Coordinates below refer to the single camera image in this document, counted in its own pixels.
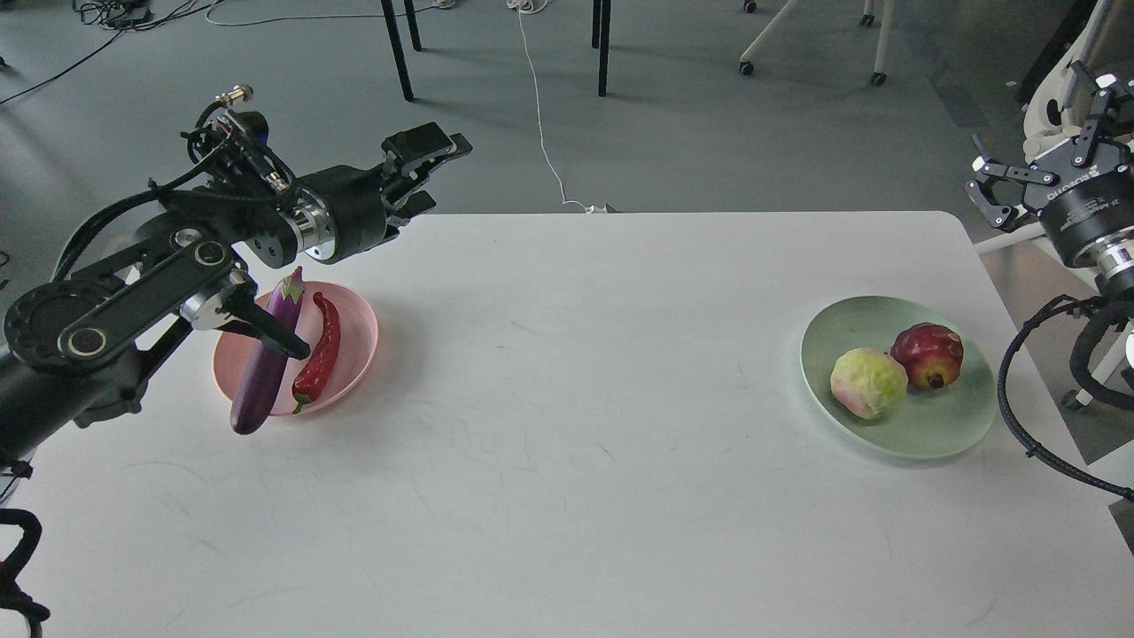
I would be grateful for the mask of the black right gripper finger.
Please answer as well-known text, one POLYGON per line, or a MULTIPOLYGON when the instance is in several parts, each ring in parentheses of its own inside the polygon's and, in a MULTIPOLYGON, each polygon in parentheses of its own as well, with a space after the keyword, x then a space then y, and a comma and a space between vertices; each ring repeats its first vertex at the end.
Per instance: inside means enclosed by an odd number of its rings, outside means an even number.
POLYGON ((1070 63, 1067 93, 1067 163, 1074 175, 1131 171, 1131 90, 1115 74, 1094 75, 1070 63))
POLYGON ((968 202, 995 230, 1014 231, 1029 223, 1029 218, 1038 210, 1029 192, 1038 192, 1042 197, 1060 184, 1060 178, 1034 165, 1009 165, 997 160, 976 133, 968 141, 976 150, 972 175, 965 182, 968 202))

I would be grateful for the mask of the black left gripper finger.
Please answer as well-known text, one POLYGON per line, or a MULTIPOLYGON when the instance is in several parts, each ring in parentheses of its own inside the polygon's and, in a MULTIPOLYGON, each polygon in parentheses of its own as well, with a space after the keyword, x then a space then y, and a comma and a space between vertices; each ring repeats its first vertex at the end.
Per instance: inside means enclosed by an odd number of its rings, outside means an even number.
POLYGON ((420 125, 393 133, 381 148, 384 192, 414 192, 443 163, 471 153, 469 141, 462 133, 447 134, 439 125, 420 125))
POLYGON ((388 233, 400 233, 404 227, 409 226, 413 219, 421 214, 429 213, 437 205, 437 202, 428 192, 413 192, 407 197, 393 202, 386 207, 386 231, 388 233))

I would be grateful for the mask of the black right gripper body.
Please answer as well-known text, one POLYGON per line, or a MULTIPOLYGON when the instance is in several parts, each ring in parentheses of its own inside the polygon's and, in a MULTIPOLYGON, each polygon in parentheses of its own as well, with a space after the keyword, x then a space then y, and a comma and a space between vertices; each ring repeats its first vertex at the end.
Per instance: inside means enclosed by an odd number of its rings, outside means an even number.
POLYGON ((1129 170, 1111 171, 1070 187, 1040 211, 1046 238, 1067 267, 1089 267, 1095 245, 1117 241, 1133 226, 1129 170))

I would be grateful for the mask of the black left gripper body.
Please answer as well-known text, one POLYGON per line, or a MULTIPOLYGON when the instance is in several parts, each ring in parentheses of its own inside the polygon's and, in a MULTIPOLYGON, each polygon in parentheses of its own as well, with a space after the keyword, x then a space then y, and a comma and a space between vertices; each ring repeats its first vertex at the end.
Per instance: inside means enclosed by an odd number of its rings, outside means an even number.
POLYGON ((297 186, 301 252, 323 265, 392 241, 411 221, 401 176, 381 167, 335 165, 301 177, 297 186))

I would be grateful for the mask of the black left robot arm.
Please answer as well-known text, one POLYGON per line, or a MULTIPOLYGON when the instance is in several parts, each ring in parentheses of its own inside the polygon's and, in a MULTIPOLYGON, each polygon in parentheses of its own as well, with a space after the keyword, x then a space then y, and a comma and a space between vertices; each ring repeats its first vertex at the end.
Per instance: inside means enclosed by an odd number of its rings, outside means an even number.
POLYGON ((307 358, 295 312, 255 301, 237 244, 272 269, 301 254, 323 265, 352 258, 433 209, 423 185, 469 154, 462 134, 426 122, 386 138, 372 168, 297 176, 268 146, 266 118, 236 109, 251 96, 238 85, 214 97, 183 134, 191 170, 90 216, 49 282, 5 311, 5 502, 64 425, 139 412, 155 371, 194 330, 307 358))

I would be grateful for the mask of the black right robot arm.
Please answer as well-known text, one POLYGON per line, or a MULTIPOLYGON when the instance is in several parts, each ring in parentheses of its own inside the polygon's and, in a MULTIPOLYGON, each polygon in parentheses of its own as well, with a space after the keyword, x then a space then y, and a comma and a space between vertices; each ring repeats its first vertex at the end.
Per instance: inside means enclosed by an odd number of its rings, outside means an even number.
POLYGON ((1131 500, 1129 487, 1097 478, 1068 463, 1034 439, 1019 423, 1007 397, 1007 376, 1015 355, 1046 320, 1066 314, 1086 318, 1069 355, 1069 371, 1088 395, 1103 405, 1131 409, 1131 395, 1106 388, 1090 369, 1091 355, 1111 331, 1131 326, 1131 134, 1129 85, 1111 74, 1095 76, 1085 63, 1070 63, 1075 80, 1090 91, 1091 102, 1080 130, 1032 159, 1026 167, 991 158, 975 135, 975 168, 965 192, 987 223, 1002 233, 1039 229, 1053 254, 1070 269, 1094 272, 1097 295, 1089 299, 1056 296, 1029 318, 1013 338, 996 375, 997 403, 1009 432, 1029 457, 1073 480, 1131 500))

